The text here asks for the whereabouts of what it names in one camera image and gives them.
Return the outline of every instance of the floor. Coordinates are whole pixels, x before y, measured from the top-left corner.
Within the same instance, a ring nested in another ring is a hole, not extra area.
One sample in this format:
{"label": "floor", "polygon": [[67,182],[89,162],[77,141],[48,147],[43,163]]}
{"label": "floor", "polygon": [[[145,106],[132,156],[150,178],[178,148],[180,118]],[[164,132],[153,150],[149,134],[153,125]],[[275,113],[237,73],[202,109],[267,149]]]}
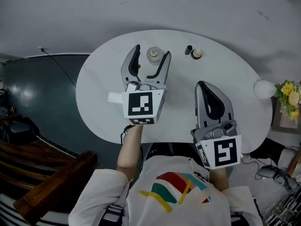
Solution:
{"label": "floor", "polygon": [[[76,85],[79,71],[87,55],[54,56]],[[92,150],[98,153],[102,168],[114,169],[120,145],[93,134],[84,124],[76,106],[75,87],[61,68],[47,56],[20,59],[7,63],[4,69],[4,88],[9,90],[11,102],[24,117],[30,117],[41,134],[54,143],[82,153]],[[270,131],[271,138],[285,146],[299,146],[300,135]],[[272,179],[256,180],[256,163],[235,166],[230,176],[230,186],[248,185],[265,214],[283,196],[284,187]]]}

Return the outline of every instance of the white wall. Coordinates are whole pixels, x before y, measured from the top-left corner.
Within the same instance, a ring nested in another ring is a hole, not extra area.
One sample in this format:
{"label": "white wall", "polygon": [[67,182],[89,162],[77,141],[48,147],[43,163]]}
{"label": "white wall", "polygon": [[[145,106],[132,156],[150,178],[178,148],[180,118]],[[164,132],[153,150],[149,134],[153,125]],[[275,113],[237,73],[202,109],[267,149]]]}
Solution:
{"label": "white wall", "polygon": [[301,9],[289,0],[0,0],[0,52],[18,57],[89,53],[146,29],[214,39],[273,82],[301,78]]}

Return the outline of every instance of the flower bouquet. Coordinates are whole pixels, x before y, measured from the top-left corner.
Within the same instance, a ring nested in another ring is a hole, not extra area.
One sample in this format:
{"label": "flower bouquet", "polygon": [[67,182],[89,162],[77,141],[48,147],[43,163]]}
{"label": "flower bouquet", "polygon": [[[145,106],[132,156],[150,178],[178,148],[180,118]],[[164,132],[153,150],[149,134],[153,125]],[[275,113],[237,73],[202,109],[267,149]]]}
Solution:
{"label": "flower bouquet", "polygon": [[290,120],[297,120],[299,117],[299,105],[301,104],[301,86],[294,81],[287,81],[283,84],[276,84],[275,97],[280,101],[280,112],[287,115]]}

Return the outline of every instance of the colorful graphic print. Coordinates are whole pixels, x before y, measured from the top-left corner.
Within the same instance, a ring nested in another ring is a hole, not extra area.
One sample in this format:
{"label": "colorful graphic print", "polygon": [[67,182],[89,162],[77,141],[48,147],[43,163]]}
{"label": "colorful graphic print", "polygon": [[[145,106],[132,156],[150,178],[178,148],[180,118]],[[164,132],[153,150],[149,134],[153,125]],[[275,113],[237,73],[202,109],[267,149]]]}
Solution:
{"label": "colorful graphic print", "polygon": [[[167,188],[160,183],[161,180],[166,181],[170,186]],[[198,180],[191,174],[167,172],[156,178],[156,182],[152,185],[151,192],[139,191],[139,193],[146,197],[155,198],[169,213],[173,209],[168,203],[182,204],[187,194],[195,187],[199,188],[200,191],[207,189],[202,179],[199,178]],[[210,201],[211,197],[208,196],[202,203]]]}

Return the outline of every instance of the table top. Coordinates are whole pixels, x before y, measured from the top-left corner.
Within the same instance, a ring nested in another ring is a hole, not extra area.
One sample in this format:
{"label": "table top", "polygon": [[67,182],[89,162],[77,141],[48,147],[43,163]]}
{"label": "table top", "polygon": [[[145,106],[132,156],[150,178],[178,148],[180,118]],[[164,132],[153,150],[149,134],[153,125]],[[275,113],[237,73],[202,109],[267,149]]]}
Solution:
{"label": "table top", "polygon": [[[148,30],[116,37],[96,49],[85,61],[77,80],[76,101],[79,113],[97,136],[120,143],[120,134],[129,122],[122,104],[108,102],[108,93],[121,93],[125,87],[120,69],[129,53],[140,44],[139,78],[155,74],[157,66],[146,57],[150,47],[171,52],[166,80],[167,93],[158,124],[146,125],[142,143],[192,143],[195,128],[195,86],[198,81],[218,87],[232,102],[238,134],[242,135],[242,153],[257,149],[266,138],[272,120],[271,100],[259,100],[253,86],[259,76],[241,57],[223,45],[188,32]],[[204,53],[194,60],[184,51],[188,45]]]}

